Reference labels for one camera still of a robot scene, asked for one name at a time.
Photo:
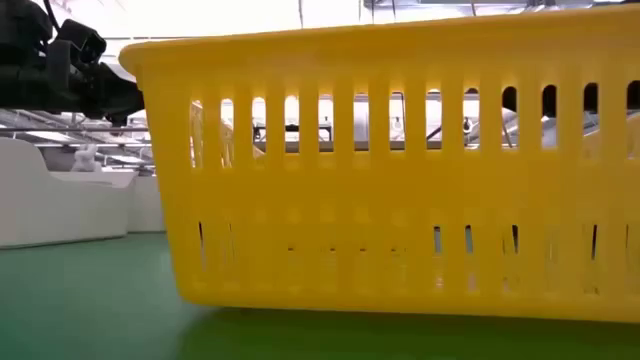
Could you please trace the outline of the white humanoid robot figure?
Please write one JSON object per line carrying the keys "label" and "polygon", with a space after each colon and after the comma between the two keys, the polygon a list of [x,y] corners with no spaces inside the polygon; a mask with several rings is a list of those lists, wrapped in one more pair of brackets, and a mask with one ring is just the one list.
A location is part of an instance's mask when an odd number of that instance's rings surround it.
{"label": "white humanoid robot figure", "polygon": [[98,146],[83,144],[74,153],[74,163],[71,172],[101,172],[102,165],[95,160]]}

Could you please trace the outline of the yellow slotted plastic basket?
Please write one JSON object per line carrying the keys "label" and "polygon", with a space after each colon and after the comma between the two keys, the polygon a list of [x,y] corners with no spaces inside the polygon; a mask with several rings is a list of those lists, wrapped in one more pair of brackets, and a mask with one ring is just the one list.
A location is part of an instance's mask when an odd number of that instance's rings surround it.
{"label": "yellow slotted plastic basket", "polygon": [[180,294],[640,323],[640,4],[125,47]]}

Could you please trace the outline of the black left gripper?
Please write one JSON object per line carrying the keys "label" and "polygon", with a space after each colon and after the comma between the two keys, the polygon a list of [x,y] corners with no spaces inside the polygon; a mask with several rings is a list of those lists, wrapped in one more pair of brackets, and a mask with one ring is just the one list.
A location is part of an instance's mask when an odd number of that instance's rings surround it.
{"label": "black left gripper", "polygon": [[124,126],[145,108],[137,85],[104,63],[72,66],[68,80],[68,88],[54,88],[45,65],[0,64],[0,109],[79,112]]}

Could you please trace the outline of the green table mat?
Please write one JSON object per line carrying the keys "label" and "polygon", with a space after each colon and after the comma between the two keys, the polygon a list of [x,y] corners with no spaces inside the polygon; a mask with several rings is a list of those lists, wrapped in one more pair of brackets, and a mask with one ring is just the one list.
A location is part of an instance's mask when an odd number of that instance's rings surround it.
{"label": "green table mat", "polygon": [[201,307],[134,234],[0,250],[0,360],[640,360],[640,325]]}

